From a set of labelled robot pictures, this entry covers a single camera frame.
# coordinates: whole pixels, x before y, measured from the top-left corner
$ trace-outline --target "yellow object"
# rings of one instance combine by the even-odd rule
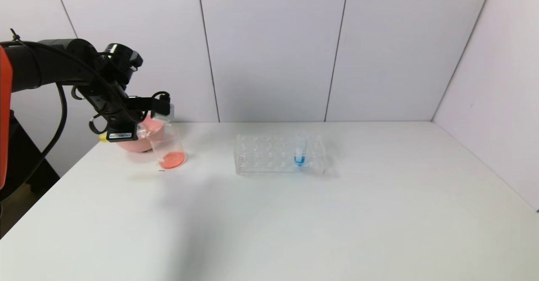
[[[108,142],[107,140],[107,132],[104,132],[102,134],[99,135],[99,140],[102,141],[102,142]]]

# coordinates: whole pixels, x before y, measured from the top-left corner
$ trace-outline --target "red liquid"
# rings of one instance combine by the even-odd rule
[[[159,165],[161,165],[162,168],[174,168],[182,165],[186,158],[187,156],[185,156],[185,153],[168,153],[163,157],[163,161],[159,161]]]

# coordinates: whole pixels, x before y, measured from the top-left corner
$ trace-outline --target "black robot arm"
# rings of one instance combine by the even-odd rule
[[[137,124],[148,112],[164,122],[173,118],[167,92],[160,91],[152,97],[129,97],[125,93],[131,75],[143,62],[137,52],[125,45],[112,43],[103,52],[97,52],[83,39],[0,44],[13,68],[12,92],[49,83],[73,86],[72,94],[77,98],[75,93],[79,91],[96,110],[94,118],[106,119],[108,141],[136,140]],[[90,128],[100,133],[92,121]]]

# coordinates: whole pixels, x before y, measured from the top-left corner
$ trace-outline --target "glass beaker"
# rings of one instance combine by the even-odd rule
[[[179,128],[174,125],[166,124],[159,131],[149,132],[146,138],[162,168],[175,168],[187,159],[179,139]]]

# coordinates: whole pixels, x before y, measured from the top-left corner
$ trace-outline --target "label sticker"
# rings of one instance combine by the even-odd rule
[[[108,135],[109,139],[123,139],[123,138],[131,138],[132,133],[117,133],[117,134],[110,134]]]

